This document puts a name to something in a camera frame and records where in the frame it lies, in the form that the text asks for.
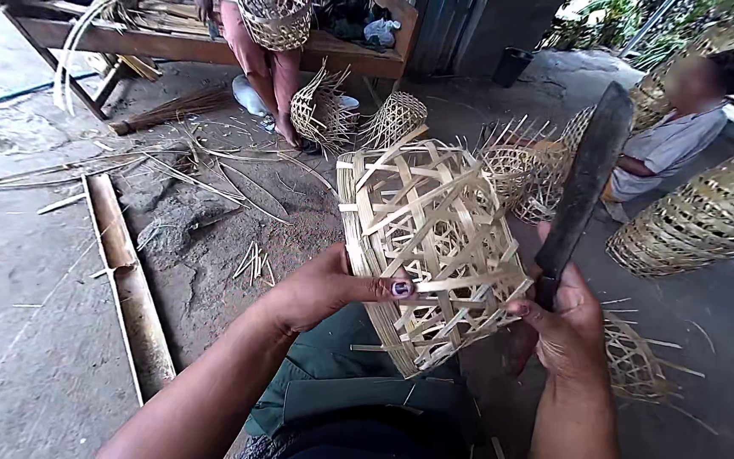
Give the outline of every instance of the machete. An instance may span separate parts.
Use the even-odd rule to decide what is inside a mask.
[[[627,91],[611,82],[582,134],[551,231],[534,257],[542,269],[542,277],[536,280],[535,301],[546,310],[554,310],[559,277],[616,166],[630,134],[632,115],[633,102]]]

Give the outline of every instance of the hand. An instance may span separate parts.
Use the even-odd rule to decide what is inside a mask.
[[[214,0],[194,0],[194,4],[198,7],[198,17],[203,24],[211,19],[211,13],[214,11]]]
[[[537,226],[545,241],[551,226]],[[542,272],[533,272],[537,278]],[[568,263],[560,279],[555,311],[550,313],[531,300],[512,300],[505,308],[522,317],[538,333],[536,354],[550,375],[583,385],[609,385],[604,351],[602,310],[579,269]]]
[[[347,303],[412,298],[414,289],[403,268],[392,278],[354,277],[344,244],[338,243],[300,266],[260,301],[277,327],[297,333],[314,328]]]

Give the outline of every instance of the cylindrical bamboo basket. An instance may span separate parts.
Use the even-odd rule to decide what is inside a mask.
[[[417,286],[416,300],[364,305],[382,341],[372,350],[388,352],[404,377],[516,320],[503,305],[532,281],[505,209],[468,152],[434,140],[399,142],[343,154],[337,169],[354,274],[389,277],[405,268]]]
[[[536,125],[532,121],[529,125],[528,116],[524,116],[505,127],[498,124],[502,129],[493,130],[475,153],[501,203],[523,222],[537,224],[554,218],[567,173],[595,108],[577,113],[557,141],[548,140],[556,130],[551,122]]]
[[[734,26],[713,25],[687,47],[661,62],[630,90],[635,111],[633,132],[651,128],[673,110],[665,96],[665,77],[670,67],[689,56],[707,56],[734,48]]]
[[[266,49],[296,49],[310,36],[310,0],[237,0],[237,5],[251,39]]]
[[[688,271],[734,256],[734,158],[668,194],[607,240],[637,276]]]
[[[660,342],[640,337],[613,313],[603,311],[603,320],[613,393],[626,399],[668,402],[676,386],[667,381],[661,370],[661,361],[648,344]]]
[[[358,123],[356,109],[342,103],[344,91],[339,89],[350,74],[350,68],[329,74],[326,63],[327,59],[311,82],[296,91],[291,99],[294,128],[301,136],[317,142],[325,157],[327,153],[344,152],[342,146],[352,143]]]
[[[411,94],[395,91],[381,108],[370,116],[359,132],[362,145],[368,149],[386,149],[426,121],[426,106]]]

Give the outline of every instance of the wooden table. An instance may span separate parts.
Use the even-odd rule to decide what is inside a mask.
[[[0,0],[0,10],[55,70],[58,61],[49,48],[63,47],[72,25],[63,20],[19,16],[18,8],[13,8],[17,2]],[[327,57],[329,70],[343,70],[350,65],[355,73],[395,80],[393,90],[397,89],[418,36],[418,12],[406,0],[376,0],[375,3],[390,10],[393,20],[401,22],[401,29],[395,32],[394,49],[381,53],[344,42],[322,30],[311,30],[311,36],[303,47],[301,69],[317,71],[321,68],[322,59]],[[229,45],[221,37],[212,41],[208,36],[194,34],[167,34],[150,30],[119,32],[115,28],[99,25],[87,29],[77,50],[239,65]],[[110,72],[94,96],[90,96],[75,80],[70,81],[70,87],[87,109],[98,119],[106,120],[107,115],[101,109],[119,79],[117,71]]]

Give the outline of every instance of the fingernail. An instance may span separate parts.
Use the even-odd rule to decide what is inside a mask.
[[[405,298],[409,296],[411,288],[405,281],[394,282],[392,284],[392,295],[393,297]]]
[[[525,303],[520,303],[517,306],[517,309],[515,310],[515,315],[518,315],[519,317],[523,317],[523,316],[528,315],[528,311],[529,311],[528,305],[526,305]]]

